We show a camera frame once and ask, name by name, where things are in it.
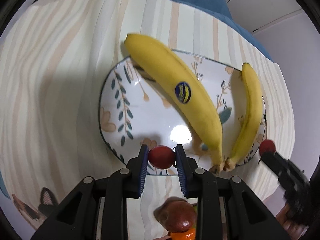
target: yellow banana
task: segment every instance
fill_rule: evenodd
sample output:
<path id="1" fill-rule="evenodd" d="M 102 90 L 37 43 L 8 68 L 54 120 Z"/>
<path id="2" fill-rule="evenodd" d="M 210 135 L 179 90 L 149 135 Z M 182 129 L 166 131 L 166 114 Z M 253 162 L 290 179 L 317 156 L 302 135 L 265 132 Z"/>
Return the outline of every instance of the yellow banana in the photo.
<path id="1" fill-rule="evenodd" d="M 226 160 L 224 169 L 231 171 L 236 163 L 243 159 L 250 151 L 256 138 L 262 116 L 262 92 L 259 78 L 249 63 L 242 65 L 242 80 L 247 97 L 247 108 L 244 122 L 234 144 L 231 156 Z"/>
<path id="2" fill-rule="evenodd" d="M 131 58 L 164 89 L 185 115 L 209 148 L 213 165 L 211 171 L 219 173 L 224 166 L 222 126 L 217 110 L 201 82 L 175 53 L 149 36 L 128 34 L 124 45 Z"/>

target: tablecloth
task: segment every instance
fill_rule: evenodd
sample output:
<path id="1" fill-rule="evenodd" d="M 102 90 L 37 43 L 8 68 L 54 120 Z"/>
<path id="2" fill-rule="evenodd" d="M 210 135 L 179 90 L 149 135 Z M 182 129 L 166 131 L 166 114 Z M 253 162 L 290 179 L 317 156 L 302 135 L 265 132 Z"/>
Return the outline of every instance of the tablecloth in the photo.
<path id="1" fill-rule="evenodd" d="M 124 166 L 101 138 L 98 102 L 108 72 L 128 55 L 130 32 L 239 70 L 249 62 L 262 86 L 267 136 L 290 157 L 294 118 L 280 68 L 225 23 L 170 0 L 62 0 L 31 6 L 0 48 L 0 170 L 10 196 L 36 209 L 43 187 L 60 202 L 83 177 Z M 258 159 L 223 176 L 238 174 L 263 200 L 277 179 Z M 164 188 L 163 198 L 172 186 Z"/>

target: screw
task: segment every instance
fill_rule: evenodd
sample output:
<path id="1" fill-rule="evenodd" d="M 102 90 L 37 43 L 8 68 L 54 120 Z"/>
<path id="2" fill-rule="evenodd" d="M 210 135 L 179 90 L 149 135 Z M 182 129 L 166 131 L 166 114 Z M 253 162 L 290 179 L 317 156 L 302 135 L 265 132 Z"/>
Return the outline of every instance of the screw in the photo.
<path id="1" fill-rule="evenodd" d="M 128 168 L 123 168 L 120 170 L 120 173 L 125 175 L 125 174 L 128 174 L 130 172 L 130 170 Z"/>
<path id="2" fill-rule="evenodd" d="M 83 179 L 83 182 L 85 183 L 85 184 L 89 184 L 89 183 L 91 183 L 93 181 L 93 178 L 91 178 L 91 177 L 85 177 L 84 179 Z"/>
<path id="3" fill-rule="evenodd" d="M 232 177 L 232 181 L 233 181 L 234 183 L 240 183 L 240 182 L 241 182 L 241 179 L 240 179 L 240 177 L 238 177 L 238 176 L 233 176 L 233 177 Z"/>
<path id="4" fill-rule="evenodd" d="M 195 169 L 196 174 L 204 174 L 204 169 L 202 168 L 196 168 Z"/>

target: floral pattern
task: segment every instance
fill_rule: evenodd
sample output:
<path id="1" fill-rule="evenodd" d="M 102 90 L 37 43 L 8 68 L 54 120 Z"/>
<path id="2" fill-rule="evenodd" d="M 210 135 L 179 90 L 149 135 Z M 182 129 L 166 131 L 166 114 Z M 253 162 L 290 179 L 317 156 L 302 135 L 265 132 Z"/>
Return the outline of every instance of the floral pattern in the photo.
<path id="1" fill-rule="evenodd" d="M 199 56 L 193 56 L 193 57 L 194 57 L 195 60 L 194 60 L 194 62 L 191 63 L 191 67 L 192 67 L 193 72 L 195 73 L 197 79 L 199 81 L 201 81 L 202 77 L 203 77 L 203 74 L 199 73 L 197 69 L 198 69 L 198 64 L 202 63 L 202 58 L 199 57 Z"/>
<path id="2" fill-rule="evenodd" d="M 223 109 L 227 108 L 227 101 L 223 99 L 223 95 L 228 93 L 228 90 L 231 90 L 230 82 L 226 86 L 226 81 L 222 81 L 221 83 L 221 94 L 217 95 L 217 106 L 216 109 L 218 110 L 219 107 L 223 106 Z"/>
<path id="3" fill-rule="evenodd" d="M 140 142 L 140 145 L 142 145 L 142 144 L 146 144 L 148 146 L 149 150 L 151 150 L 152 148 L 157 146 L 156 140 L 151 140 L 150 138 L 144 138 Z"/>
<path id="4" fill-rule="evenodd" d="M 129 74 L 128 74 L 128 71 L 127 71 L 125 65 L 123 66 L 123 68 L 124 68 L 124 73 L 127 78 L 127 81 L 129 82 L 129 84 L 131 84 L 131 79 L 129 77 Z M 132 125 L 131 125 L 130 119 L 133 118 L 133 114 L 129 109 L 130 102 L 126 96 L 127 91 L 124 88 L 124 86 L 122 85 L 123 80 L 122 80 L 121 75 L 116 71 L 116 69 L 113 69 L 113 72 L 115 74 L 115 77 L 112 79 L 111 89 L 116 90 L 115 99 L 117 100 L 117 109 L 120 109 L 118 120 L 121 121 L 121 124 L 118 127 L 118 132 L 126 133 L 127 137 L 129 139 L 133 140 L 133 135 L 130 132 L 132 130 Z M 126 138 L 125 135 L 122 135 L 122 137 L 120 139 L 121 146 L 124 145 L 125 138 Z"/>
<path id="5" fill-rule="evenodd" d="M 257 142 L 258 143 L 261 143 L 263 140 L 263 134 L 262 133 L 259 133 L 258 137 L 257 137 Z"/>
<path id="6" fill-rule="evenodd" d="M 134 80 L 134 76 L 132 74 L 132 68 L 133 68 L 133 72 L 135 74 L 135 78 L 137 80 L 137 83 L 139 84 L 141 90 L 142 90 L 142 93 L 143 93 L 143 101 L 145 102 L 148 102 L 150 100 L 148 94 L 146 93 L 145 89 L 143 88 L 141 82 L 140 82 L 140 78 L 139 78 L 139 75 L 138 75 L 138 70 L 140 69 L 140 75 L 145 78 L 146 80 L 149 80 L 150 81 L 150 76 L 148 76 L 147 73 L 145 73 L 142 68 L 131 58 L 129 58 L 128 60 L 126 60 L 126 68 L 127 68 L 127 73 L 128 75 L 126 74 L 128 80 L 130 79 L 131 81 Z M 164 108 L 169 108 L 171 107 L 171 104 L 169 103 L 169 101 L 164 97 L 162 96 L 158 90 L 156 90 L 153 86 L 150 85 L 150 87 L 157 93 L 157 95 L 161 98 L 162 100 L 162 104 L 164 106 Z"/>
<path id="7" fill-rule="evenodd" d="M 231 75 L 234 72 L 234 68 L 226 66 L 226 68 L 224 69 L 229 75 Z"/>
<path id="8" fill-rule="evenodd" d="M 111 113 L 105 111 L 103 107 L 100 107 L 100 126 L 105 132 L 114 132 L 116 130 L 116 125 L 109 122 Z"/>

